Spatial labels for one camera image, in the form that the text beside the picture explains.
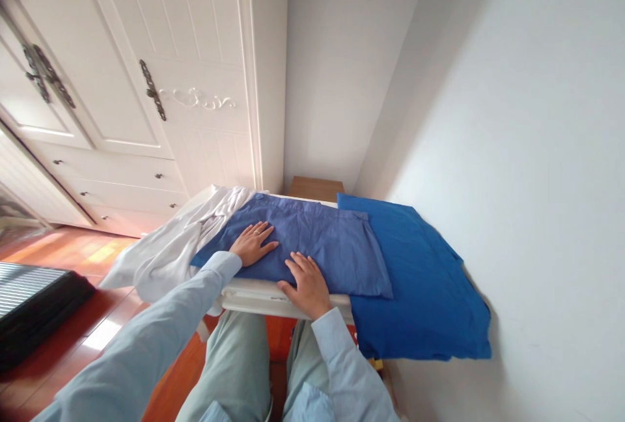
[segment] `wooden floor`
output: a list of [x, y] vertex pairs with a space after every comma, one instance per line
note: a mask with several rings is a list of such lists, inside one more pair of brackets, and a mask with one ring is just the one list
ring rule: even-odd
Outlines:
[[[0, 249], [0, 260], [75, 270], [97, 286], [117, 255], [134, 238], [62, 227]], [[0, 376], [0, 420], [28, 421], [80, 370], [98, 358], [108, 342], [129, 320], [147, 307], [133, 288], [98, 290], [19, 367]], [[217, 318], [204, 318], [209, 330]], [[271, 392], [280, 420], [286, 398], [286, 358], [296, 320], [267, 316], [271, 351]], [[144, 421], [173, 421], [204, 365], [206, 345], [195, 334], [167, 371], [144, 415]]]

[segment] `shirt cuff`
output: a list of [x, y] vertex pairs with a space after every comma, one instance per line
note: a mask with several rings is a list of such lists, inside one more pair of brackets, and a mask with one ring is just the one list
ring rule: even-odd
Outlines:
[[332, 308], [311, 326], [326, 363], [339, 352], [355, 347], [338, 308]]
[[199, 273], [208, 271], [216, 272], [223, 280], [223, 287], [226, 286], [237, 272], [241, 270], [243, 261], [238, 255], [230, 251], [216, 251], [210, 257], [206, 264], [200, 269]]

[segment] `hand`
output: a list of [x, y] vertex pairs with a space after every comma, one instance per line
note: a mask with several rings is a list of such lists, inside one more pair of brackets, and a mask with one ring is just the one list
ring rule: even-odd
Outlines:
[[268, 222], [258, 222], [243, 230], [243, 233], [234, 241], [230, 252], [241, 258], [243, 267], [249, 267], [262, 258], [265, 254], [273, 251], [278, 242], [267, 243], [260, 246], [273, 231], [273, 227], [267, 228]]
[[317, 320], [333, 308], [326, 280], [310, 256], [306, 258], [298, 251], [291, 253], [291, 257], [293, 260], [287, 259], [285, 264], [295, 277], [298, 289], [286, 281], [278, 282], [278, 287], [302, 313]]

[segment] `light blue sleeve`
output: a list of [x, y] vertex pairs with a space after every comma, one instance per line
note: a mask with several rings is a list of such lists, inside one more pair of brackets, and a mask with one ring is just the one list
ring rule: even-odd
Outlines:
[[233, 253], [213, 254], [195, 277], [124, 326], [102, 357], [76, 375], [34, 420], [141, 420], [154, 387], [241, 265]]
[[327, 365], [336, 420], [399, 420], [382, 379], [356, 348], [339, 309], [313, 322], [312, 330]]

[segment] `person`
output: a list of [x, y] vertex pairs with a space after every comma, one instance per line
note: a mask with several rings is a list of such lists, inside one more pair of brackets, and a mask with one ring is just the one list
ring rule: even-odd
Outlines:
[[[130, 320], [103, 355], [62, 388], [36, 421], [139, 421], [156, 384], [193, 337], [202, 316], [241, 267], [274, 250], [267, 222], [250, 225], [189, 281]], [[397, 420], [376, 371], [358, 351], [310, 256], [285, 263], [297, 288], [278, 282], [310, 320], [294, 330], [284, 420]], [[265, 421], [271, 412], [264, 316], [225, 311], [206, 345], [206, 363], [177, 421]]]

